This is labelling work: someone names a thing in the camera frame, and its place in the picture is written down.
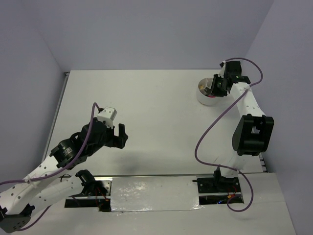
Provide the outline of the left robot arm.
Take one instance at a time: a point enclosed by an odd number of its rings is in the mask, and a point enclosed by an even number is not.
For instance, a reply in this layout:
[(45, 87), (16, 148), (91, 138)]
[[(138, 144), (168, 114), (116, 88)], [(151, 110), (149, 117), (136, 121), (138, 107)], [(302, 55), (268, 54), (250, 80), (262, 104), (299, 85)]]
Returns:
[(95, 193), (106, 196), (105, 186), (86, 169), (55, 185), (52, 182), (67, 175), (102, 147), (124, 148), (128, 139), (124, 124), (118, 125), (118, 131), (115, 135), (111, 119), (95, 117), (80, 132), (59, 142), (24, 179), (10, 181), (12, 187), (0, 194), (1, 229), (8, 234), (24, 231), (29, 228), (27, 224), (32, 216), (41, 210), (47, 211), (66, 197)]

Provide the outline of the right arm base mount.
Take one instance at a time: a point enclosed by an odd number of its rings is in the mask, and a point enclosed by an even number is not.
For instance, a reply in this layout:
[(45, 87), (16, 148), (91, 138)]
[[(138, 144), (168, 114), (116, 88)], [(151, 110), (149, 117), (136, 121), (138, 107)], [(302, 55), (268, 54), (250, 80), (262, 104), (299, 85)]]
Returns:
[(230, 204), (244, 202), (238, 177), (226, 178), (215, 170), (212, 176), (197, 177), (192, 182), (198, 186), (200, 205), (227, 204), (230, 198), (232, 198)]

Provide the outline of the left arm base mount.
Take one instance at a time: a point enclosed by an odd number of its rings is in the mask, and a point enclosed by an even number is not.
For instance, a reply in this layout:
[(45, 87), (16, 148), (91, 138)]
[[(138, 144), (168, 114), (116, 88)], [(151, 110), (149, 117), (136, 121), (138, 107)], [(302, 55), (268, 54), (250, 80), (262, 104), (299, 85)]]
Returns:
[(111, 212), (112, 178), (96, 177), (97, 185), (86, 192), (67, 197), (67, 209), (96, 209), (98, 212)]

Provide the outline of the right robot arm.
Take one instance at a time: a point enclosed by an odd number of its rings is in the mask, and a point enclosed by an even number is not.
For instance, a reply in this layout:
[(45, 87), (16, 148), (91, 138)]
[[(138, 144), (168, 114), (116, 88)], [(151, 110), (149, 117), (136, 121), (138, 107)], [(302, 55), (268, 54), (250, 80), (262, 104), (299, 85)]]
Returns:
[(267, 150), (272, 130), (273, 117), (267, 116), (258, 105), (250, 79), (242, 75), (240, 61), (226, 60), (221, 64), (221, 70), (213, 75), (211, 85), (205, 92), (210, 97), (225, 97), (230, 95), (240, 115), (239, 123), (232, 136), (233, 156), (220, 167), (221, 175), (213, 179), (213, 188), (224, 191), (229, 187), (229, 178), (238, 176), (250, 157), (258, 156)]

